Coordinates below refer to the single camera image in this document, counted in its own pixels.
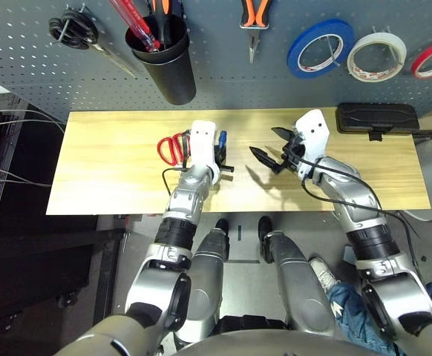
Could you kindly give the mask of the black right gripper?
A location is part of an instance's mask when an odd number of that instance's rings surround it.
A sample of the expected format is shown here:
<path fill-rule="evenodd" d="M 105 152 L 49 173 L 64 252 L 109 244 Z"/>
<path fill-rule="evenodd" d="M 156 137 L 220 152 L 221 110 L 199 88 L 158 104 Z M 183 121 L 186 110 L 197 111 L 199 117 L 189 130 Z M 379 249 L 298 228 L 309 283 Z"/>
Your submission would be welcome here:
<path fill-rule="evenodd" d="M 297 173 L 301 165 L 300 159 L 305 154 L 305 145 L 302 143 L 301 136 L 292 130 L 282 127 L 274 127 L 271 130 L 287 142 L 282 148 L 282 163 L 278 164 L 267 152 L 260 148 L 250 146 L 250 151 L 261 164 L 268 167 L 274 174 L 279 174 L 284 169 Z"/>

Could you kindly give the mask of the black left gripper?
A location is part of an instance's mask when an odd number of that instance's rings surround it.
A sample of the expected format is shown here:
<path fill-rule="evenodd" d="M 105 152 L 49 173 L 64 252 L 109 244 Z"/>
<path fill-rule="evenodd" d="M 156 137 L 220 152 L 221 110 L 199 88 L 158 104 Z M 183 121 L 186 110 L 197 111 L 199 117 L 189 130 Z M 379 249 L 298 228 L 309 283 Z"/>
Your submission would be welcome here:
<path fill-rule="evenodd" d="M 217 178 L 217 182 L 220 181 L 221 174 L 226 172 L 233 174 L 235 167 L 226 164 L 226 146 L 220 147 L 219 145 L 214 146 L 215 164 L 217 170 L 213 173 L 213 177 Z"/>

